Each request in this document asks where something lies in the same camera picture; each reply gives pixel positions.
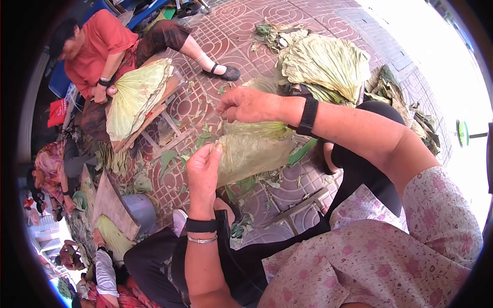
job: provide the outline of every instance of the gray bucket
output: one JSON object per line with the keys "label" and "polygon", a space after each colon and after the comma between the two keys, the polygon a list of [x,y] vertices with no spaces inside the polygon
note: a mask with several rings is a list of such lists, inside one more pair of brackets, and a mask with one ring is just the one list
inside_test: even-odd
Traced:
{"label": "gray bucket", "polygon": [[134,194],[122,196],[122,199],[135,219],[141,224],[137,236],[151,231],[156,224],[156,212],[149,198],[144,194]]}

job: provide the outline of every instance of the black wristband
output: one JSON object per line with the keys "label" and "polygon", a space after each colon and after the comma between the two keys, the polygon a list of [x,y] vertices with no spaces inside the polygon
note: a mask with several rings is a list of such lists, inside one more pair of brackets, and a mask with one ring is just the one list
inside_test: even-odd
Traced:
{"label": "black wristband", "polygon": [[217,220],[195,220],[195,219],[186,219],[186,230],[187,232],[216,232],[217,231]]}
{"label": "black wristband", "polygon": [[298,135],[311,136],[315,117],[317,116],[317,109],[318,101],[314,98],[307,98],[305,107],[303,108],[300,126],[296,129]]}
{"label": "black wristband", "polygon": [[109,87],[116,78],[116,74],[113,75],[113,77],[109,81],[102,81],[101,79],[98,80],[98,83],[102,86]]}

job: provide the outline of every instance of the brown skirt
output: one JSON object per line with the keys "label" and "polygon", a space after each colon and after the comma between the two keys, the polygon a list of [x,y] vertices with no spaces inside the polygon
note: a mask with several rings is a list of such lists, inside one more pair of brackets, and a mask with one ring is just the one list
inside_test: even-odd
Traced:
{"label": "brown skirt", "polygon": [[[177,24],[171,20],[160,20],[144,35],[140,40],[136,56],[132,57],[136,61],[136,67],[140,67],[147,59],[161,51],[166,51],[169,47],[180,51],[188,35],[192,32],[191,28]],[[84,133],[92,138],[109,142],[109,135],[106,132],[106,104],[98,104],[94,101],[86,100],[86,106],[82,113],[81,127]]]}

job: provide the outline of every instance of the black hair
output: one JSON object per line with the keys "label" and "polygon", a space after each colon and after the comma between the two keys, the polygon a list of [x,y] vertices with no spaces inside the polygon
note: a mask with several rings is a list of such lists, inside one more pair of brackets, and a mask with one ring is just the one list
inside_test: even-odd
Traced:
{"label": "black hair", "polygon": [[40,189],[37,189],[36,186],[35,186],[35,184],[34,184],[35,183],[34,176],[33,176],[33,171],[34,170],[35,170],[34,167],[29,168],[28,173],[26,174],[26,182],[27,182],[27,185],[28,185],[28,189],[31,192],[31,195],[33,196],[34,202],[36,202],[38,204],[43,204],[44,203],[43,200],[41,200],[41,198],[39,198],[37,196],[38,194],[42,194],[42,192],[41,192]]}
{"label": "black hair", "polygon": [[53,31],[49,45],[51,59],[58,58],[63,51],[63,46],[65,45],[65,42],[68,39],[75,37],[73,31],[75,26],[78,26],[80,28],[79,22],[75,18],[68,18],[62,21],[56,27],[55,31]]}
{"label": "black hair", "polygon": [[60,256],[55,257],[55,264],[58,266],[62,265],[62,258],[60,258]]}

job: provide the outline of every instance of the silver bangle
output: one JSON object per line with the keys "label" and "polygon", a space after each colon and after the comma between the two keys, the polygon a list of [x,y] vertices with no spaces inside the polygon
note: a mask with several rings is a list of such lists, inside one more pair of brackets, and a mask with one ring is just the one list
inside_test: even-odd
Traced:
{"label": "silver bangle", "polygon": [[215,235],[212,239],[208,239],[208,240],[194,239],[190,235],[187,235],[187,237],[188,237],[189,241],[192,241],[192,242],[195,242],[198,244],[208,244],[208,243],[212,243],[213,241],[217,240],[217,235]]}

